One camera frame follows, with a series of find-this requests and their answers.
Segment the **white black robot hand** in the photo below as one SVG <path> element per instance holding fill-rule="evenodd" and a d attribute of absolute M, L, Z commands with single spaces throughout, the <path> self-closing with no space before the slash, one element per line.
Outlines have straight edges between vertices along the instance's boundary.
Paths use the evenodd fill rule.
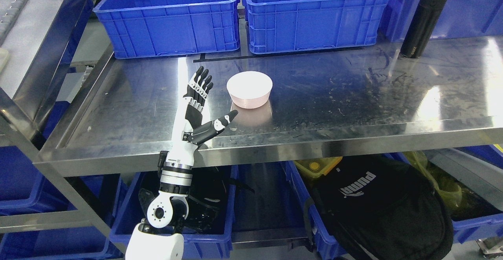
<path fill-rule="evenodd" d="M 202 123 L 203 109 L 210 90 L 213 88 L 212 75 L 204 66 L 200 66 L 187 84 L 187 93 L 183 95 L 187 102 L 183 118 L 185 125 L 182 141 L 196 151 L 200 145 L 220 135 L 237 117 L 239 111 L 233 110 L 207 123 Z"/>

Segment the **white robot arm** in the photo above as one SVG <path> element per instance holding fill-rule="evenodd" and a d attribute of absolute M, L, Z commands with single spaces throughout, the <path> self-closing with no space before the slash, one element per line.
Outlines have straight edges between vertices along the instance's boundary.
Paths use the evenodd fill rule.
<path fill-rule="evenodd" d="M 191 151 L 162 151 L 158 160 L 160 187 L 136 225 L 125 253 L 126 260 L 180 260 L 184 253 L 182 230 L 189 206 L 186 201 L 194 165 Z"/>

